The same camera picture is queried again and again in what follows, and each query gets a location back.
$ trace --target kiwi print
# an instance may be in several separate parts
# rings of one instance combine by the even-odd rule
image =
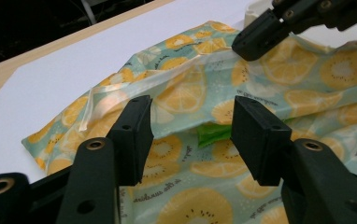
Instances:
[[[321,80],[330,88],[344,90],[357,85],[357,50],[341,50],[320,69]]]
[[[139,188],[148,188],[163,183],[179,172],[179,164],[172,161],[147,160]]]
[[[152,142],[148,160],[176,161],[181,151],[181,141],[175,135]]]
[[[232,223],[231,204],[214,189],[185,189],[162,208],[157,224]]]
[[[221,140],[216,142],[212,150],[213,157],[216,161],[229,161],[243,163],[235,145],[231,140]]]

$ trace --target white surface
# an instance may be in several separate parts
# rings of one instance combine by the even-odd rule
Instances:
[[[0,174],[24,173],[31,182],[44,177],[23,138],[142,49],[206,21],[242,29],[249,3],[177,0],[20,67],[0,90]]]

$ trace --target resealable bag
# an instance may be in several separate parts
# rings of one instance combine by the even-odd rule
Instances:
[[[52,174],[150,95],[155,140],[142,183],[120,188],[123,223],[287,221],[279,187],[258,186],[229,140],[234,98],[259,101],[292,140],[322,141],[357,174],[357,42],[330,49],[293,35],[246,62],[230,48],[237,34],[209,21],[138,52],[22,143]]]

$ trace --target lemon slice pattern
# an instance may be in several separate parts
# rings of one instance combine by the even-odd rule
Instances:
[[[293,109],[291,117],[296,118],[334,107],[342,98],[342,93],[294,90],[287,91],[284,98]]]
[[[167,83],[166,90],[155,103],[171,113],[198,110],[206,97],[206,76],[203,66],[195,65]]]
[[[282,85],[294,85],[303,81],[318,57],[303,49],[293,38],[280,43],[261,59],[266,76]]]
[[[65,127],[70,127],[77,120],[79,113],[82,108],[88,102],[88,96],[82,96],[73,104],[71,104],[68,108],[66,108],[62,114],[62,124]]]
[[[292,127],[292,140],[325,143],[357,174],[357,44],[330,49],[292,35],[246,62],[229,49],[237,34],[209,21],[138,52],[91,101],[86,92],[22,143],[51,175],[81,142],[106,136],[130,99],[150,95],[155,139],[142,183],[124,188],[123,224],[287,222],[278,188],[259,186],[229,139],[200,148],[196,127],[231,124],[234,98],[246,96]]]
[[[249,199],[265,198],[276,189],[276,187],[260,186],[251,175],[247,175],[242,181],[236,184],[236,187]]]

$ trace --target kiwi slice pattern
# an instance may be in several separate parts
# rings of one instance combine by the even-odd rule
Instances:
[[[208,21],[136,53],[23,145],[53,174],[147,94],[155,139],[142,183],[120,188],[122,223],[287,223],[280,187],[254,182],[228,139],[234,98],[261,102],[292,140],[322,141],[357,174],[357,42],[331,49],[291,35],[246,62],[231,51],[237,34]]]

